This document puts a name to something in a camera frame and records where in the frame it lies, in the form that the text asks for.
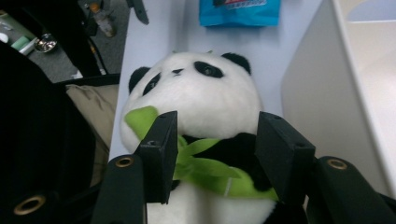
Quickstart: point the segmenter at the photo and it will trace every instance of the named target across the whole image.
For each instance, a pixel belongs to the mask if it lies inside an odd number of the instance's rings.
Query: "floor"
[[[94,0],[78,0],[78,3],[83,10],[88,12],[84,5],[92,1]],[[103,0],[103,6],[104,10],[110,13],[110,18],[115,24],[117,33],[113,37],[106,37],[98,29],[96,35],[91,36],[91,38],[102,55],[108,73],[120,73],[130,9],[127,7],[125,0]],[[7,30],[4,26],[0,26],[0,33],[8,35],[8,43],[15,42],[21,36],[18,31]],[[52,82],[72,79],[73,75],[78,72],[60,46],[50,53],[33,50],[27,57],[40,66]]]

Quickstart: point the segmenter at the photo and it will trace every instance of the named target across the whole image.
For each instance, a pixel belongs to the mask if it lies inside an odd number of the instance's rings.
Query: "black cable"
[[[93,42],[93,40],[91,39],[90,36],[87,35],[87,37],[88,37],[88,40],[90,41],[90,44],[91,44],[91,45],[93,46],[93,48],[95,49],[95,52],[96,52],[96,54],[97,54],[97,56],[98,56],[99,62],[100,62],[100,64],[102,65],[103,70],[105,70],[106,74],[109,74],[108,71],[107,71],[107,68],[105,67],[105,63],[104,63],[104,61],[103,61],[102,55],[101,55],[100,52],[99,52],[99,48],[96,47],[95,43]]]

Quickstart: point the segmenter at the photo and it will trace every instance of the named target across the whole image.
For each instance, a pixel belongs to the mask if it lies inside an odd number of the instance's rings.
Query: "blue package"
[[[200,0],[202,26],[276,26],[280,0]]]

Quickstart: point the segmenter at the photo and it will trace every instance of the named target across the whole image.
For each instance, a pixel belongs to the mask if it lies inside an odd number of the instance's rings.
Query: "panda nose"
[[[173,70],[172,72],[175,73],[175,74],[179,74],[181,71],[183,71],[183,69]]]

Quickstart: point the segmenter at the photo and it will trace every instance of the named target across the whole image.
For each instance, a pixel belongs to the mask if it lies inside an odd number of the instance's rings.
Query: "panda plush toy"
[[[246,58],[174,53],[135,70],[129,90],[120,134],[131,153],[144,137],[142,120],[177,111],[180,182],[169,204],[148,204],[148,223],[306,223],[302,207],[276,201],[254,156],[263,107]]]

